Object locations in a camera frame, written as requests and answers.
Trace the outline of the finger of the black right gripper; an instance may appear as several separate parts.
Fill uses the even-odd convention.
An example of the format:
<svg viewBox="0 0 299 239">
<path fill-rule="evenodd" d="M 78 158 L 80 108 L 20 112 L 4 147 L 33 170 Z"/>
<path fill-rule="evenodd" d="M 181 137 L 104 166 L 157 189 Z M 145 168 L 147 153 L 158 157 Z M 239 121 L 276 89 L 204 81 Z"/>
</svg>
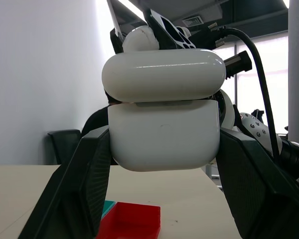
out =
<svg viewBox="0 0 299 239">
<path fill-rule="evenodd" d="M 152 9 L 145 10 L 143 14 L 148 26 L 153 30 L 160 50 L 196 48 L 188 37 L 164 16 Z"/>
<path fill-rule="evenodd" d="M 114 24 L 110 31 L 110 40 L 115 54 L 122 53 L 126 36 L 135 28 L 147 23 L 119 0 L 107 0 L 107 3 Z"/>
</svg>

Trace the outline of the white earbuds case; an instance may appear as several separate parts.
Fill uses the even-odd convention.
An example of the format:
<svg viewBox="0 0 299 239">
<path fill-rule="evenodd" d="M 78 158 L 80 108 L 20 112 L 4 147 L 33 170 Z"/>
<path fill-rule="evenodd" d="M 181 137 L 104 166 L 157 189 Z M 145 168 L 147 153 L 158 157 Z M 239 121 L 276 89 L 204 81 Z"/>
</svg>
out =
<svg viewBox="0 0 299 239">
<path fill-rule="evenodd" d="M 195 169 L 210 163 L 220 142 L 217 101 L 224 61 L 204 49 L 112 56 L 102 70 L 111 152 L 130 171 Z"/>
</svg>

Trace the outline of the red plastic bin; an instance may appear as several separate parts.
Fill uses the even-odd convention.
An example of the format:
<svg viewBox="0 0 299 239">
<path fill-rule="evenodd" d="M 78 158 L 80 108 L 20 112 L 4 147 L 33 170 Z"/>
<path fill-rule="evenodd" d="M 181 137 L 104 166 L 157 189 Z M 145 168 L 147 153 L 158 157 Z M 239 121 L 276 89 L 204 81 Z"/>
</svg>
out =
<svg viewBox="0 0 299 239">
<path fill-rule="evenodd" d="M 160 216 L 159 206 L 116 202 L 101 219 L 95 239 L 158 239 Z"/>
</svg>

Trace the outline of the teal plastic bin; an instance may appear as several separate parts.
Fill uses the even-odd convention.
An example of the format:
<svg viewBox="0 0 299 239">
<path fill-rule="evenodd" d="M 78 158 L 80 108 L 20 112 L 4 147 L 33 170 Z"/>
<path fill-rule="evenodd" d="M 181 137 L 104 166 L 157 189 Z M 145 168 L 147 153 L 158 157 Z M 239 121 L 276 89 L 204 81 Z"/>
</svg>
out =
<svg viewBox="0 0 299 239">
<path fill-rule="evenodd" d="M 103 219 L 107 215 L 107 213 L 113 208 L 113 206 L 115 204 L 116 204 L 115 201 L 111 201 L 111 200 L 105 200 L 104 201 L 101 219 Z"/>
</svg>

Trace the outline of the person in black clothes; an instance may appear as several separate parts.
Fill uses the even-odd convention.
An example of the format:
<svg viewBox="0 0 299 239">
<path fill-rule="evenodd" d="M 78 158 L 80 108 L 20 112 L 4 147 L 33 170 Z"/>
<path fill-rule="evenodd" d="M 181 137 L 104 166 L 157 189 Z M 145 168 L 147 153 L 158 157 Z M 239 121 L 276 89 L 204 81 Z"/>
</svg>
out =
<svg viewBox="0 0 299 239">
<path fill-rule="evenodd" d="M 81 137 L 84 137 L 90 131 L 98 129 L 100 127 L 108 125 L 108 107 L 112 105 L 121 104 L 121 101 L 116 100 L 115 98 L 111 97 L 107 92 L 105 92 L 108 98 L 108 105 L 96 112 L 94 112 L 84 124 L 84 127 L 81 132 Z"/>
</svg>

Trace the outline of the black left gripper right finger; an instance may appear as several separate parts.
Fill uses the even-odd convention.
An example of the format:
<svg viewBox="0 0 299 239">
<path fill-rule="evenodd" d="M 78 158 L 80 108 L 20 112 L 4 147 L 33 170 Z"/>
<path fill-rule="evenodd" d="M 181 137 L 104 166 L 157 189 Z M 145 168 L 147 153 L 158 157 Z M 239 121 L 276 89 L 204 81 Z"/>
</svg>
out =
<svg viewBox="0 0 299 239">
<path fill-rule="evenodd" d="M 299 183 L 255 139 L 221 129 L 216 161 L 242 239 L 299 239 Z"/>
</svg>

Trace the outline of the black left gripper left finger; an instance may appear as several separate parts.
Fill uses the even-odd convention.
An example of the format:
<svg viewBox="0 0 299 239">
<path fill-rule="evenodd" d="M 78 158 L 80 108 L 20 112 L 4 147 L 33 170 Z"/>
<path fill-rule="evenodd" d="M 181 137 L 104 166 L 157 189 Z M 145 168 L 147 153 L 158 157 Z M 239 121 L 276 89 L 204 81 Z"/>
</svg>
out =
<svg viewBox="0 0 299 239">
<path fill-rule="evenodd" d="M 95 239 L 111 160 L 108 128 L 85 135 L 50 177 L 18 239 Z"/>
</svg>

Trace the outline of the dark office chair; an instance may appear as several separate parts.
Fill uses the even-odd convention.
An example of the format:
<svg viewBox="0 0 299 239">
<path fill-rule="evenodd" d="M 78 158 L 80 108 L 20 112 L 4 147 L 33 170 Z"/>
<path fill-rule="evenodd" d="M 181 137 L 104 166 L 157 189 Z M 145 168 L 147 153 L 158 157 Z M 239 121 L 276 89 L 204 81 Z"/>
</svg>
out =
<svg viewBox="0 0 299 239">
<path fill-rule="evenodd" d="M 47 135 L 51 139 L 57 164 L 72 158 L 81 138 L 78 129 L 51 131 Z"/>
</svg>

